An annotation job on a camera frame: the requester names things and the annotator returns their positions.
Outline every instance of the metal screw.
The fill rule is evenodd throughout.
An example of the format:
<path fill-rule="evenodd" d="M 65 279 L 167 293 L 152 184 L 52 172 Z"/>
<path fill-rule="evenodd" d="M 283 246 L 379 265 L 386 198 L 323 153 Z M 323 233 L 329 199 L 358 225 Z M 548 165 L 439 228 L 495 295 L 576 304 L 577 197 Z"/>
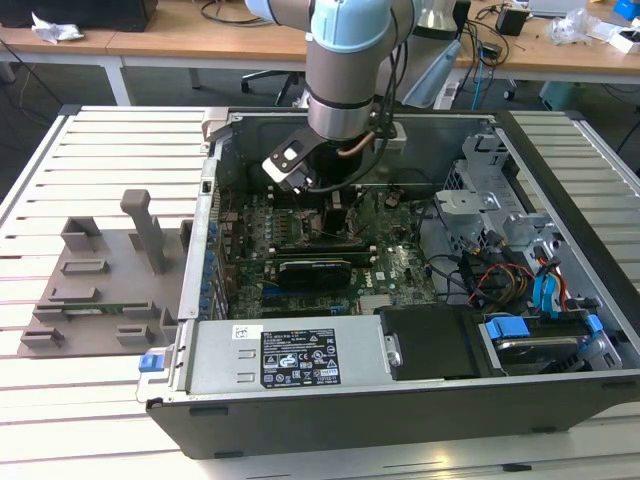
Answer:
<path fill-rule="evenodd" d="M 387 360 L 392 367 L 399 367 L 402 365 L 400 360 L 400 354 L 398 352 L 387 352 Z"/>

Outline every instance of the robotic arm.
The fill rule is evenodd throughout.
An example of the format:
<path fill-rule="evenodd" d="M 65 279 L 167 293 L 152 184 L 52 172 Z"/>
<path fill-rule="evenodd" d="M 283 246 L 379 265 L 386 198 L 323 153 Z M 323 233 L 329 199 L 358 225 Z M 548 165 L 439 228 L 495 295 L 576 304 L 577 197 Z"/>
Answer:
<path fill-rule="evenodd" d="M 380 64 L 429 16 L 425 2 L 429 0 L 246 0 L 254 15 L 303 30 L 309 40 L 308 125 L 262 164 L 283 189 L 324 193 L 340 188 L 318 189 L 305 160 L 321 149 L 323 156 L 340 162 L 376 136 L 371 113 Z M 395 82 L 392 72 L 389 87 Z M 386 143 L 385 132 L 381 134 Z"/>

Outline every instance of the white sticker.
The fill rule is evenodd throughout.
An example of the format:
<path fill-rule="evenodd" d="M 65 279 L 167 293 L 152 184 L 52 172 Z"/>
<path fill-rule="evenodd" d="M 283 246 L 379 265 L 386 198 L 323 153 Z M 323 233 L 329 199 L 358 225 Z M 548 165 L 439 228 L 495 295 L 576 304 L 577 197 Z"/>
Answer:
<path fill-rule="evenodd" d="M 262 325 L 234 325 L 231 331 L 233 340 L 259 340 Z"/>

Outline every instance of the blue cable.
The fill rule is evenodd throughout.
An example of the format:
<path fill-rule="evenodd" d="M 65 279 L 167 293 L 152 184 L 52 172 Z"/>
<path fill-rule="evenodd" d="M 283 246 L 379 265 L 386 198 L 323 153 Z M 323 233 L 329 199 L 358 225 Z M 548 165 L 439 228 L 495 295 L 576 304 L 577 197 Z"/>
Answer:
<path fill-rule="evenodd" d="M 478 94 L 480 93 L 480 85 L 482 84 L 482 67 L 484 66 L 484 55 L 482 53 L 482 48 L 480 48 L 480 75 L 478 75 L 478 83 L 476 84 L 476 93 L 473 96 L 473 103 L 471 104 L 471 110 L 476 109 L 476 104 L 478 102 Z"/>

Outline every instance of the office chair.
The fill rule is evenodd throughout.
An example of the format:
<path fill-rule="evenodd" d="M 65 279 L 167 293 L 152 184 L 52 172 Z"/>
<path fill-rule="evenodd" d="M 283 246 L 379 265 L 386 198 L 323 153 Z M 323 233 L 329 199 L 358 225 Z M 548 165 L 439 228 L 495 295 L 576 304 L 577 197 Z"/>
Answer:
<path fill-rule="evenodd" d="M 276 98 L 276 107 L 281 106 L 282 100 L 284 99 L 287 92 L 289 92 L 289 88 L 291 85 L 298 85 L 300 83 L 300 79 L 304 81 L 304 72 L 286 72 L 283 70 L 264 70 L 262 72 L 251 73 L 249 75 L 244 75 L 242 77 L 242 81 L 240 82 L 240 88 L 242 89 L 242 93 L 249 93 L 251 89 L 249 88 L 249 82 L 251 80 L 258 80 L 259 78 L 269 78 L 269 77 L 279 77 L 287 75 L 287 79 L 278 93 L 278 97 Z"/>

